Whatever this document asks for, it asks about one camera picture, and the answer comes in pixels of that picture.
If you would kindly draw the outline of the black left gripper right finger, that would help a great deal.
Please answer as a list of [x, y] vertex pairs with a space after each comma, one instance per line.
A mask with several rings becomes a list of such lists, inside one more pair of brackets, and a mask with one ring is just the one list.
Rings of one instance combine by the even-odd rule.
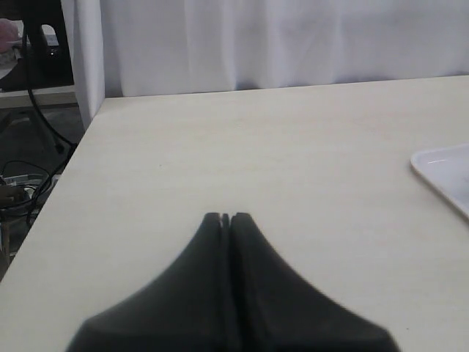
[[397, 351], [381, 326], [328, 298], [271, 246], [248, 213], [232, 217], [230, 270], [243, 351]]

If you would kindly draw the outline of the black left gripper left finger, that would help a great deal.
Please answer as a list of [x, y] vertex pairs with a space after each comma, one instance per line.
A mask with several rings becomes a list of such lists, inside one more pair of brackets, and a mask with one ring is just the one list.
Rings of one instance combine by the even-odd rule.
[[87, 319], [69, 351], [231, 351], [229, 217], [204, 215], [191, 241], [154, 281]]

